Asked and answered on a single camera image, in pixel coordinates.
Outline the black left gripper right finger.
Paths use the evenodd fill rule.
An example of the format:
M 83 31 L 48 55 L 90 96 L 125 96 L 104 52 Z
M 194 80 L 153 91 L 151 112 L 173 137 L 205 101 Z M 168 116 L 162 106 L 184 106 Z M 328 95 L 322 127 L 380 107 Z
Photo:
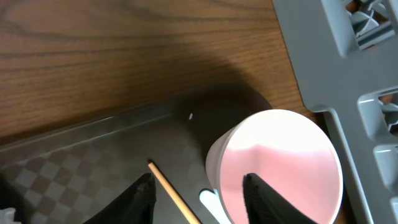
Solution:
M 250 224 L 315 224 L 254 173 L 244 176 L 243 195 Z

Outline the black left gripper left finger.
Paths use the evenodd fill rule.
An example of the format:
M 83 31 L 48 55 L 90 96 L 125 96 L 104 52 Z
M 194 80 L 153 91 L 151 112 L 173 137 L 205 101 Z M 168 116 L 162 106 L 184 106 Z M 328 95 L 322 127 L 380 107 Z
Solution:
M 83 224 L 153 224 L 156 201 L 154 176 L 145 173 Z

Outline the pink plastic cup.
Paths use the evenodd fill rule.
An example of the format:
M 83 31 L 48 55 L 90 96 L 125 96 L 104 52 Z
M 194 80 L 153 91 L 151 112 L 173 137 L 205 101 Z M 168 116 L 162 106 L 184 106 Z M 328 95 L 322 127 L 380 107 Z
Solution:
M 343 197 L 336 150 L 323 130 L 289 110 L 248 116 L 210 147 L 206 174 L 231 223 L 248 223 L 243 177 L 257 174 L 315 223 L 333 223 Z

